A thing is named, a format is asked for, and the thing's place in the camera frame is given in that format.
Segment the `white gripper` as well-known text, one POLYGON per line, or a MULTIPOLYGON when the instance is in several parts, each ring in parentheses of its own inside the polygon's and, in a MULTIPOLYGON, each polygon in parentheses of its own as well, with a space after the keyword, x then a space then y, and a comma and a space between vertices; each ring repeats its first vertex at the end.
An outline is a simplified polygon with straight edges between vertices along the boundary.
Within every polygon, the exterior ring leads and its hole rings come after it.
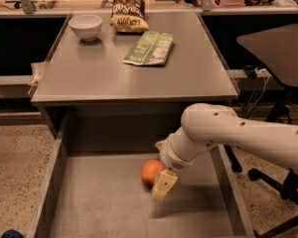
POLYGON ((159 150, 159 160, 166 170, 156 175, 154 186, 151 190, 151 197, 155 200, 162 200, 178 180, 177 174, 186 170, 193 164, 193 161, 185 161, 176 155, 172 148, 174 133, 165 140, 155 143, 159 150))

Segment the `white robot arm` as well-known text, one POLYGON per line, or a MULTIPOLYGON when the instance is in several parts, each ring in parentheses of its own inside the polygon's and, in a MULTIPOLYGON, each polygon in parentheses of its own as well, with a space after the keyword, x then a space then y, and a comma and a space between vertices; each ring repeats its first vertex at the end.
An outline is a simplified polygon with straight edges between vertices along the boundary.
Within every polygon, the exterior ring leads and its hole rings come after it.
POLYGON ((298 176, 298 125, 242 119, 229 107, 198 103, 186 108, 180 128, 158 143, 165 170, 156 175, 151 196, 163 199, 180 172, 218 145, 238 147, 298 176))

